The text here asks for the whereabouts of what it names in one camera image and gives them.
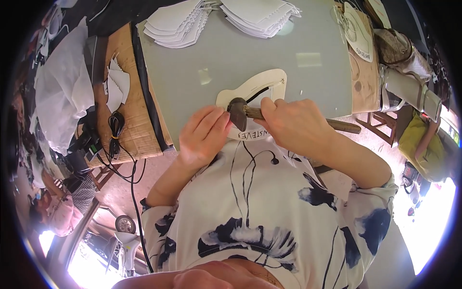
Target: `yellow shirt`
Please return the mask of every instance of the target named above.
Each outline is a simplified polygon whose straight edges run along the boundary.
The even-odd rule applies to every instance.
[[[415,158],[415,151],[427,128],[428,125],[414,111],[411,122],[399,140],[398,149],[422,177],[430,182],[440,182],[447,177],[444,164],[446,152],[437,134],[432,137],[420,157]]]

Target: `pink shirt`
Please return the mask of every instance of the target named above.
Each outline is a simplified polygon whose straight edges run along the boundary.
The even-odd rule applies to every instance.
[[[60,237],[72,233],[83,218],[82,213],[74,206],[71,195],[66,195],[62,200],[58,196],[52,196],[47,211],[50,230]]]

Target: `hammer head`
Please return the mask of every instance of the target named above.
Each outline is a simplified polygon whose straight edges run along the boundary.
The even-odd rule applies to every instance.
[[[244,112],[244,105],[247,105],[247,101],[243,98],[234,98],[228,105],[230,120],[240,131],[245,131],[247,128],[247,116]]]

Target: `person in pink shirt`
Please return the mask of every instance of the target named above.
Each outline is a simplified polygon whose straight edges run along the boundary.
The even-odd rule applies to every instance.
[[[42,198],[34,200],[29,216],[34,229],[41,234],[50,230],[63,237],[73,232],[90,206],[96,186],[88,175],[63,181],[62,189],[45,171],[42,180],[47,190]]]

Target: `wooden hammer handle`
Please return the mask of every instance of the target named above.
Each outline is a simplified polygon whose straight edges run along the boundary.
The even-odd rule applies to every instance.
[[[247,117],[265,120],[265,118],[261,114],[261,109],[250,107],[248,105],[244,105],[243,109]],[[327,120],[327,123],[335,130],[345,131],[345,132],[349,132],[349,133],[357,134],[357,135],[361,133],[361,127],[357,124],[347,123],[347,122],[343,122],[340,120],[334,120],[334,119],[328,119],[328,118],[326,118],[326,120]]]

